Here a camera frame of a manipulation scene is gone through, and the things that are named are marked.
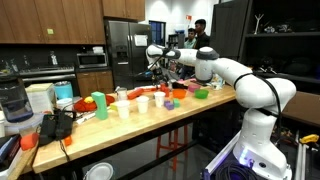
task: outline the oven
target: oven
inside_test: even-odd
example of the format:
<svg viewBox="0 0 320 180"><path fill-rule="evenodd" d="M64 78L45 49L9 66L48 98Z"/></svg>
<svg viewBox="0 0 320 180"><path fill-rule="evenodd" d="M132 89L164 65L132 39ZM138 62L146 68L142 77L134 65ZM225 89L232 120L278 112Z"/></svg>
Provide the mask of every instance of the oven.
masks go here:
<svg viewBox="0 0 320 180"><path fill-rule="evenodd" d="M60 81L69 81L72 85L73 96L80 96L74 65L34 66L21 70L19 77L24 82L25 87L31 84L54 84Z"/></svg>

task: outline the kitchen counter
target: kitchen counter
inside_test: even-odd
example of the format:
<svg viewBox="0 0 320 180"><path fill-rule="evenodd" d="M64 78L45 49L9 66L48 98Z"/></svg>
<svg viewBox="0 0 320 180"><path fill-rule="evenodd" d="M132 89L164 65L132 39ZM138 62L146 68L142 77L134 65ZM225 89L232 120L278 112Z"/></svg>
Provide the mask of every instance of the kitchen counter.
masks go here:
<svg viewBox="0 0 320 180"><path fill-rule="evenodd" d="M99 68L85 68L85 69L76 68L76 73L101 72L101 71L112 71L112 68L110 66L108 66L108 67L99 67Z"/></svg>

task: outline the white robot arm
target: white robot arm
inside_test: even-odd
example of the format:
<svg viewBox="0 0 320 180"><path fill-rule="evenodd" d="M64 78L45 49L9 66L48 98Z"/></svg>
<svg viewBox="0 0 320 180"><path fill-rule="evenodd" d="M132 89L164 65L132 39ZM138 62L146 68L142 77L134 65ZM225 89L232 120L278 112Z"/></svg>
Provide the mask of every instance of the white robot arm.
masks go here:
<svg viewBox="0 0 320 180"><path fill-rule="evenodd" d="M147 48L146 55L149 64L155 63L156 57L164 56L194 66L195 76L199 82L210 82L216 73L233 86L239 104L249 108L245 113L240 138L233 149L233 154L241 164L249 165L252 161L255 162L252 168L262 177L291 178L291 170L287 168L285 156L270 142L277 114L296 93L296 87L291 81L270 78L265 82L252 75L252 70L248 67L231 59L219 58L219 54L210 47L200 50L167 50L161 46L151 45ZM280 108L276 95L267 83L274 87L279 97Z"/></svg>

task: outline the microwave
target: microwave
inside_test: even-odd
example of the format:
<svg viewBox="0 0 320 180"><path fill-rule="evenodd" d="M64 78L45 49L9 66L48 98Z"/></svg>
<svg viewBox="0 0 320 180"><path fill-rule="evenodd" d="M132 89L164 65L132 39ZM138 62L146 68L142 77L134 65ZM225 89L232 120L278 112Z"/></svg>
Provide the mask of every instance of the microwave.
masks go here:
<svg viewBox="0 0 320 180"><path fill-rule="evenodd" d="M108 57L105 53L78 53L79 68L107 67Z"/></svg>

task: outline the black shirt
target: black shirt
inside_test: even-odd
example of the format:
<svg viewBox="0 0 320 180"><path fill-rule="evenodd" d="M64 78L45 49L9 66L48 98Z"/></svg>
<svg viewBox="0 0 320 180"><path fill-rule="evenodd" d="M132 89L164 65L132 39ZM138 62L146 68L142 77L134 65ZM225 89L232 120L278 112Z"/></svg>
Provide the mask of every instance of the black shirt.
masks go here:
<svg viewBox="0 0 320 180"><path fill-rule="evenodd" d="M197 42L195 43L194 49L200 49L202 47L209 47L210 44L210 36L208 36L205 32L197 37Z"/></svg>

